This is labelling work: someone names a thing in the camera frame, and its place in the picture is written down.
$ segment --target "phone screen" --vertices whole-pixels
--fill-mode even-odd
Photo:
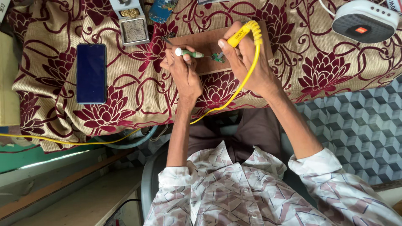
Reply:
[[[102,44],[77,46],[77,102],[103,104],[106,102],[106,46]]]

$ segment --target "patterned shirt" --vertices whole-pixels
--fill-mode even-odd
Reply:
[[[187,167],[166,167],[144,225],[402,225],[400,217],[360,177],[346,173],[327,148],[289,168],[317,201],[311,206],[281,179],[287,167],[254,147],[232,163],[225,143],[190,156]]]

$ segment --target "speaker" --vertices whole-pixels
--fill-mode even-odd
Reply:
[[[348,2],[336,11],[332,29],[361,43],[377,43],[395,34],[399,14],[367,0]]]

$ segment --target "table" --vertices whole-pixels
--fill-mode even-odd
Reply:
[[[163,36],[230,26],[250,17],[266,21],[274,58],[269,65],[293,102],[388,84],[401,72],[402,32],[383,43],[361,44],[331,30],[333,17],[317,0],[249,0],[198,5],[180,0],[165,24],[148,21],[149,44],[124,47],[108,0],[41,1],[16,5],[7,16],[24,41],[13,89],[21,100],[21,133],[70,142],[91,136],[174,122],[178,93],[165,57]],[[324,0],[330,9],[343,0]],[[152,1],[146,0],[149,10]],[[76,46],[107,46],[108,99],[76,102]],[[231,71],[201,76],[204,92],[192,117],[224,104],[239,85]],[[268,107],[257,93],[242,90],[224,110]],[[71,148],[33,139],[45,152]]]

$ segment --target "fingernail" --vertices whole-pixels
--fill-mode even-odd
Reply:
[[[219,41],[218,41],[218,46],[221,47],[221,48],[223,48],[223,47],[225,46],[224,41],[219,40]]]

